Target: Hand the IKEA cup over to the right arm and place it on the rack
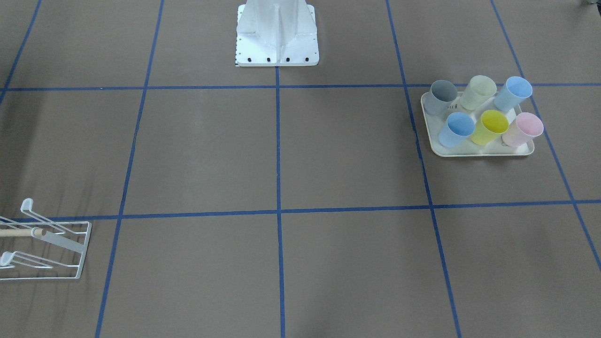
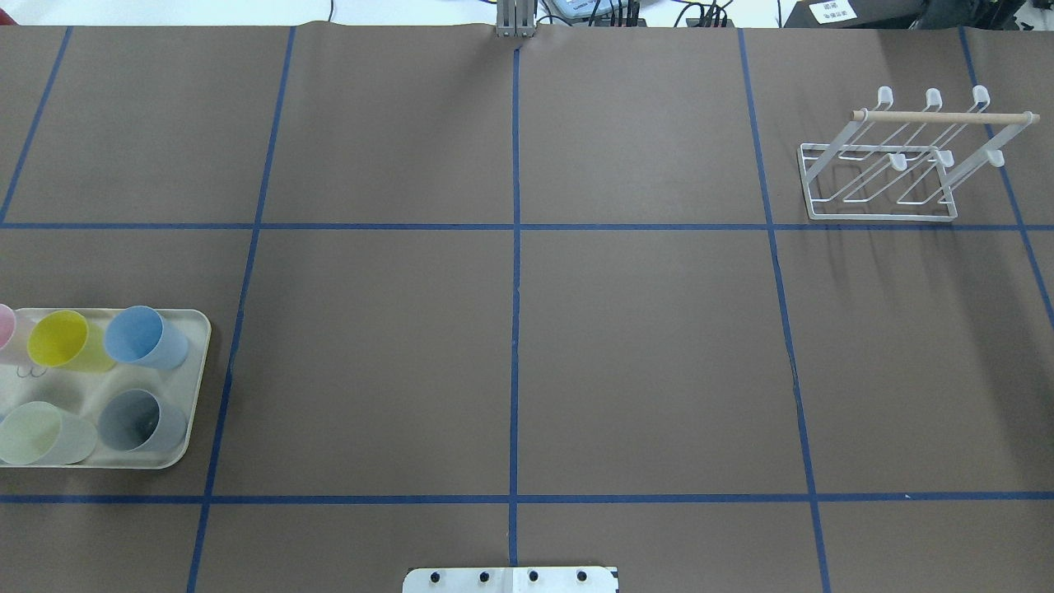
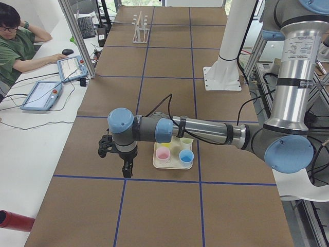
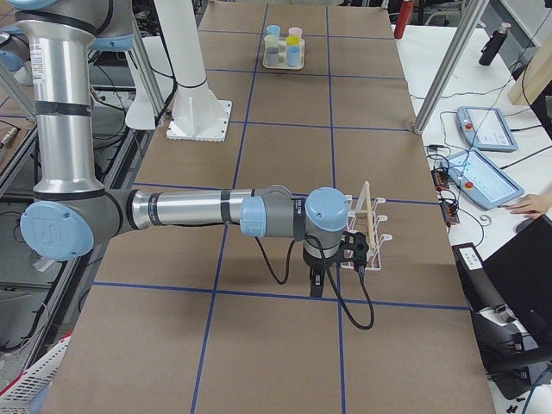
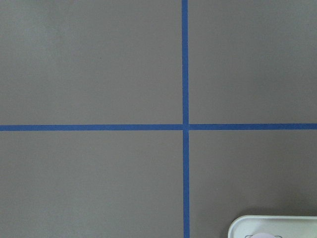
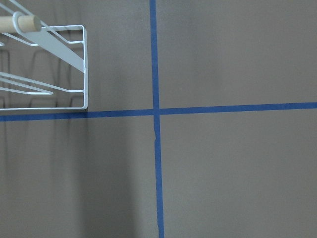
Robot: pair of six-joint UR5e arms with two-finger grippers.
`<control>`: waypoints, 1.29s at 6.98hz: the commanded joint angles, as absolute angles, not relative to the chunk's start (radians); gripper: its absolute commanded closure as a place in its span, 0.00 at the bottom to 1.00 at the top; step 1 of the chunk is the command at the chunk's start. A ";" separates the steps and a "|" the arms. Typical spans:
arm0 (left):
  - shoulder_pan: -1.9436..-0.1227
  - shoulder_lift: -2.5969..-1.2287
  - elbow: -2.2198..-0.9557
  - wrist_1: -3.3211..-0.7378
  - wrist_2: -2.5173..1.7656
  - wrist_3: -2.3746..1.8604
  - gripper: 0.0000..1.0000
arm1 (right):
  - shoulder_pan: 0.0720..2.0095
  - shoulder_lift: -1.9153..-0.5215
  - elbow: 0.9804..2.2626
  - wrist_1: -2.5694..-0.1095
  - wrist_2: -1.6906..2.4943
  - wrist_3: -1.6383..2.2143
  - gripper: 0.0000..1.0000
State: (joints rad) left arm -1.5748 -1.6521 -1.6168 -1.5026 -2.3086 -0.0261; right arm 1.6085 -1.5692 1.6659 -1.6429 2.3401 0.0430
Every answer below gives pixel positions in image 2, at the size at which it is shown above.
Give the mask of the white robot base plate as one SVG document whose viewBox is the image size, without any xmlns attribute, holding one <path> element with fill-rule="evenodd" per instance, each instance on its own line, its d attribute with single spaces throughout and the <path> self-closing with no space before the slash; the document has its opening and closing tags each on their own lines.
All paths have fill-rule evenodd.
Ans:
<svg viewBox="0 0 1054 593">
<path fill-rule="evenodd" d="M 422 567 L 403 592 L 618 592 L 618 569 L 603 566 Z"/>
</svg>

